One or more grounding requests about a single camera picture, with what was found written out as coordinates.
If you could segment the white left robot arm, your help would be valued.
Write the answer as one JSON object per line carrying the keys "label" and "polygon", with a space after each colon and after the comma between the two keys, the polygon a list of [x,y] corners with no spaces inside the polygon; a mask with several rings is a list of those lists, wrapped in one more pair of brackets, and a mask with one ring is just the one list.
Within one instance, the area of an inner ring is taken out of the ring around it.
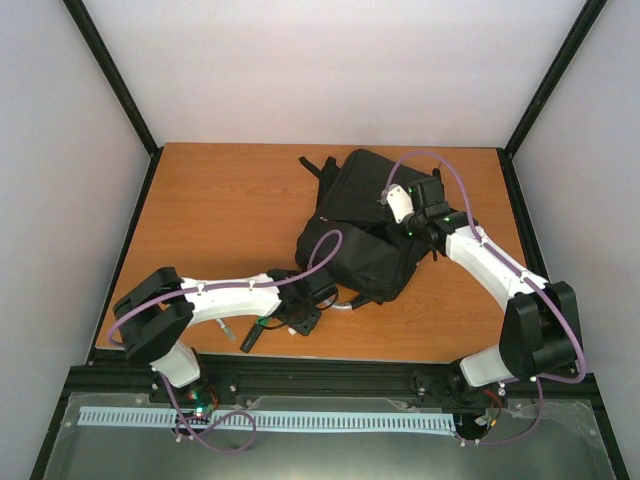
{"label": "white left robot arm", "polygon": [[337,294],[338,287],[324,268],[271,269],[244,279],[204,281],[163,267],[113,307],[116,322],[109,340],[124,349],[129,363],[150,366],[177,395],[193,403],[206,395],[208,378],[195,350],[181,341],[188,328],[254,316],[277,319],[307,336],[322,314],[321,305]]}

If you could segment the green highlighter marker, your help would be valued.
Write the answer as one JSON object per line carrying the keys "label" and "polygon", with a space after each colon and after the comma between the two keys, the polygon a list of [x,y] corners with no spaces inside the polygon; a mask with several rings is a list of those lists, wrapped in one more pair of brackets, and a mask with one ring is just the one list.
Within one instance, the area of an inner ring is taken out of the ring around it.
{"label": "green highlighter marker", "polygon": [[240,351],[249,354],[264,331],[265,328],[262,324],[254,323],[242,341]]}

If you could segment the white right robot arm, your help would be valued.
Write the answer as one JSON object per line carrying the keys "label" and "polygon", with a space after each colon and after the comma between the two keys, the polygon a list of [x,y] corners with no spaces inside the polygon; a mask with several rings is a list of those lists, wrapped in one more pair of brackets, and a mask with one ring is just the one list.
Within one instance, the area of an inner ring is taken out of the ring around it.
{"label": "white right robot arm", "polygon": [[391,184],[382,201],[410,237],[466,270],[504,313],[498,343],[459,362],[468,386],[550,378],[556,368],[583,365],[577,300],[567,283],[551,283],[507,255],[469,213],[449,206],[436,177]]}

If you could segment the black student backpack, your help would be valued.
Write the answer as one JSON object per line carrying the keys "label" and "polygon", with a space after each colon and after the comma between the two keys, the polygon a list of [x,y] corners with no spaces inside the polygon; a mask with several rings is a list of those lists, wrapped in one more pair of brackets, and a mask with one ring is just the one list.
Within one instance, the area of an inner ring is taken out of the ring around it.
{"label": "black student backpack", "polygon": [[330,237],[316,244],[330,230],[342,232],[337,254],[326,265],[335,283],[378,304],[395,300],[409,283],[418,264],[428,254],[420,243],[398,235],[390,209],[380,203],[387,179],[407,188],[428,177],[440,178],[401,166],[365,149],[351,152],[342,165],[328,157],[319,168],[304,157],[301,165],[319,182],[316,208],[297,239],[295,261],[300,267],[316,265],[335,246]]}

